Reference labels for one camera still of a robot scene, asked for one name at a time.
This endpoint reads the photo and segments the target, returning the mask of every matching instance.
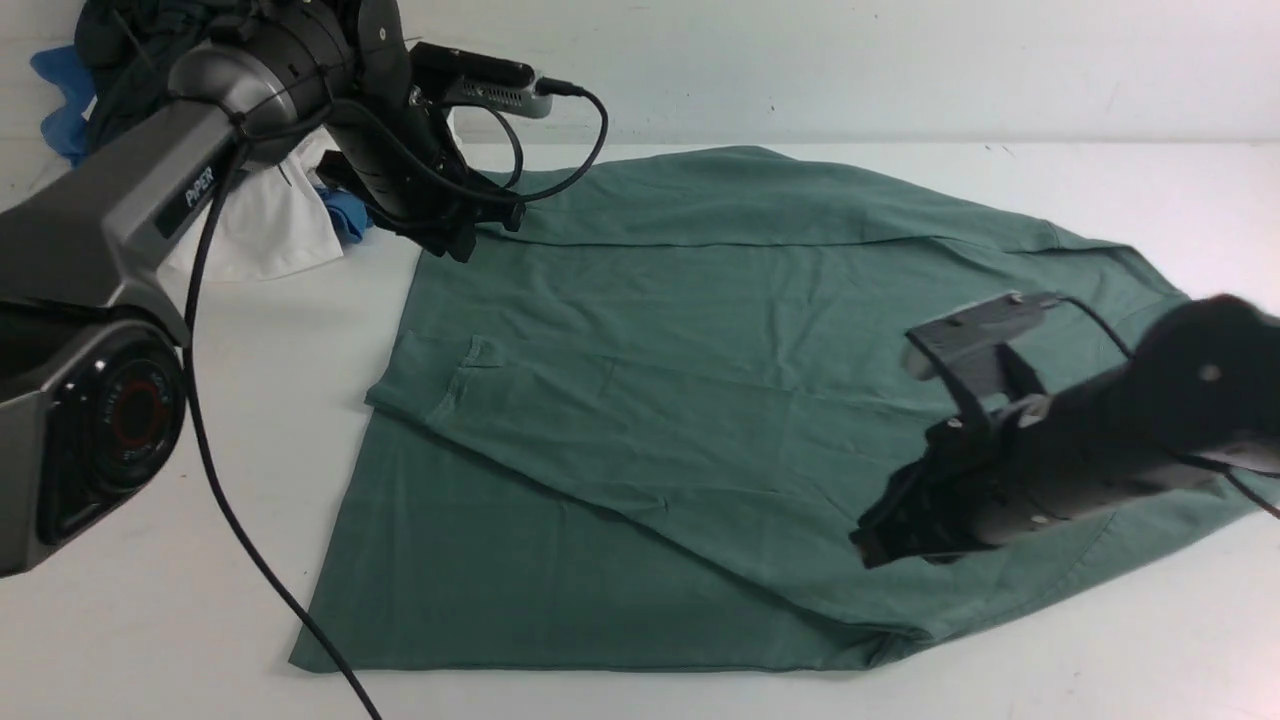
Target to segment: black cable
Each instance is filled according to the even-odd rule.
[[[1231,483],[1231,486],[1235,487],[1235,489],[1240,491],[1240,495],[1243,495],[1245,498],[1253,502],[1253,505],[1257,505],[1267,514],[1270,514],[1272,518],[1280,520],[1280,507],[1276,507],[1275,505],[1267,502],[1267,498],[1262,497],[1261,495],[1254,492],[1253,488],[1244,484],[1244,480],[1235,477],[1235,473],[1233,473],[1231,470],[1225,470],[1222,473],[1222,477],[1225,477],[1226,482]]]
[[[1088,302],[1080,300],[1079,297],[1071,297],[1069,295],[1060,296],[1060,300],[1062,302],[1066,302],[1069,305],[1075,305],[1076,307],[1079,307],[1082,313],[1088,315],[1089,319],[1092,319],[1094,323],[1097,323],[1100,328],[1102,328],[1102,332],[1107,333],[1107,337],[1111,338],[1111,342],[1116,343],[1116,347],[1120,348],[1120,352],[1123,352],[1125,357],[1133,360],[1133,348],[1129,347],[1129,343],[1125,342],[1124,338],[1120,337],[1120,333],[1117,333],[1115,328],[1111,327],[1111,323],[1106,322],[1102,318],[1102,315],[1098,315],[1098,311],[1091,307]]]
[[[561,192],[568,190],[570,186],[572,186],[577,181],[582,179],[582,176],[585,176],[588,173],[588,170],[591,169],[591,165],[595,164],[595,159],[600,155],[600,150],[604,149],[604,140],[609,135],[609,111],[604,108],[604,102],[602,102],[600,99],[596,97],[595,94],[593,94],[591,91],[589,91],[586,88],[582,88],[582,87],[577,87],[575,85],[570,85],[570,83],[562,83],[562,82],[557,82],[557,81],[548,81],[545,78],[541,79],[541,81],[539,81],[539,88],[540,90],[548,88],[547,90],[548,94],[552,94],[552,90],[554,90],[556,95],[585,97],[588,101],[591,102],[591,105],[595,105],[596,111],[600,114],[600,132],[596,136],[595,145],[591,147],[591,151],[588,154],[586,160],[584,160],[582,164],[579,165],[579,168],[576,170],[573,170],[573,173],[570,174],[567,178],[564,178],[563,181],[553,184],[552,187],[548,187],[547,190],[541,190],[541,191],[534,192],[531,195],[513,195],[513,196],[509,196],[509,197],[502,197],[502,196],[498,196],[498,195],[489,195],[486,192],[477,192],[477,191],[471,190],[468,187],[462,187],[461,184],[458,184],[458,183],[451,181],[449,178],[442,176],[434,168],[431,168],[430,165],[428,165],[422,160],[420,160],[413,154],[412,150],[410,150],[408,147],[406,147],[404,143],[401,142],[401,140],[398,137],[396,137],[396,133],[393,133],[385,124],[383,124],[381,119],[379,119],[379,117],[372,110],[370,110],[369,108],[366,108],[364,104],[357,102],[355,100],[338,99],[338,100],[334,101],[334,106],[335,108],[348,108],[348,109],[355,110],[356,113],[360,113],[361,115],[364,115],[365,120],[369,122],[370,127],[378,135],[380,135],[383,137],[383,140],[387,141],[388,145],[392,146],[392,150],[396,150],[397,152],[399,152],[411,165],[413,165],[420,173],[422,173],[422,176],[428,181],[430,181],[430,182],[433,182],[433,183],[435,183],[435,184],[438,184],[440,187],[444,187],[445,190],[449,190],[449,191],[452,191],[456,195],[461,195],[462,197],[467,197],[470,200],[479,200],[481,202],[500,202],[500,204],[504,204],[504,205],[521,205],[521,204],[526,204],[526,202],[536,202],[539,200],[545,200],[548,197],[552,197],[553,195],[559,195]]]
[[[232,533],[236,534],[236,539],[239,541],[241,547],[257,566],[259,573],[266,578],[271,588],[280,600],[289,606],[289,610],[298,616],[298,620],[306,626],[307,630],[315,637],[320,647],[329,655],[333,664],[342,673],[347,683],[351,684],[351,689],[356,692],[360,702],[365,706],[369,716],[372,720],[381,720],[381,715],[378,712],[378,707],[374,706],[374,701],[365,692],[365,687],[360,684],[360,679],[356,678],[355,670],[352,670],[351,664],[347,659],[342,656],[342,652],[333,644],[329,637],[320,629],[320,625],[311,618],[310,614],[298,603],[298,601],[289,593],[284,583],[275,575],[271,568],[262,559],[262,553],[259,552],[253,541],[250,539],[248,533],[244,532],[243,525],[241,525],[239,519],[236,516],[236,511],[232,510],[230,502],[227,500],[227,493],[223,491],[223,486],[218,479],[218,470],[214,468],[214,455],[209,446],[209,434],[205,429],[205,416],[200,407],[200,393],[196,388],[196,364],[195,364],[195,334],[196,334],[196,310],[200,306],[200,287],[204,281],[205,263],[209,260],[209,247],[214,240],[214,231],[218,228],[218,218],[221,215],[223,206],[227,204],[227,197],[230,195],[232,182],[230,178],[233,172],[239,168],[250,154],[250,145],[243,143],[237,147],[236,154],[230,164],[224,168],[221,177],[218,179],[218,187],[214,190],[214,197],[209,205],[209,218],[205,220],[205,227],[200,233],[200,242],[196,246],[196,259],[191,265],[191,284],[187,288],[187,307],[183,318],[187,327],[191,329],[192,341],[187,343],[187,347],[182,350],[182,372],[187,382],[187,406],[191,409],[191,424],[196,433],[196,445],[200,446],[200,460],[205,465],[205,475],[209,478],[209,489],[214,493],[214,500],[218,502],[218,509],[221,510],[223,518],[227,519],[227,524],[230,525]]]
[[[506,115],[488,105],[480,105],[479,102],[442,102],[435,105],[435,108],[440,110],[448,110],[452,108],[480,108],[493,115],[494,119],[498,120],[498,124],[502,126],[502,129],[507,133],[507,142],[511,143],[511,154],[515,156],[512,161],[513,169],[511,170],[511,177],[507,178],[507,183],[503,184],[502,188],[511,190],[512,187],[516,187],[520,178],[525,177],[525,146],[520,142],[520,136],[516,135],[516,128],[511,126],[511,120],[508,120]],[[454,150],[458,151],[458,155],[462,155],[461,149],[454,147]],[[466,158],[462,158],[462,164],[467,164]]]
[[[1120,333],[1117,333],[1115,328],[1111,327],[1111,323],[1106,322],[1102,318],[1102,315],[1098,314],[1097,310],[1094,310],[1087,302],[1084,302],[1078,297],[1070,297],[1064,295],[1060,299],[1062,300],[1062,302],[1074,305],[1079,307],[1082,311],[1084,311],[1085,315],[1088,315],[1094,323],[1097,323],[1100,328],[1102,328],[1102,332],[1107,333],[1107,336],[1111,338],[1111,342],[1115,342],[1116,347],[1120,348],[1120,352],[1123,352],[1124,356],[1128,357],[1129,360],[1133,360],[1133,350],[1129,348],[1129,343],[1126,343],[1124,338],[1120,337]],[[1202,468],[1220,473],[1224,478],[1226,478],[1226,482],[1231,483],[1231,487],[1239,491],[1239,493],[1243,495],[1249,502],[1257,505],[1261,510],[1263,510],[1276,520],[1280,520],[1280,507],[1276,507],[1275,505],[1268,502],[1267,498],[1258,495],[1253,488],[1244,484],[1244,480],[1236,477],[1236,474],[1231,470],[1229,465],[1224,465],[1221,462],[1207,464],[1199,461],[1198,459],[1197,460],[1187,459],[1181,460],[1181,462],[1192,465],[1193,468]]]

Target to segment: green t-shirt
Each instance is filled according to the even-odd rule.
[[[356,667],[864,669],[1245,511],[1215,486],[864,570],[847,533],[954,413],[902,332],[1010,290],[1130,341],[1185,301],[1128,247],[856,168],[602,165],[420,261],[311,612]],[[1068,309],[1016,347],[1051,389],[1121,360]],[[306,632],[292,661],[333,670]]]

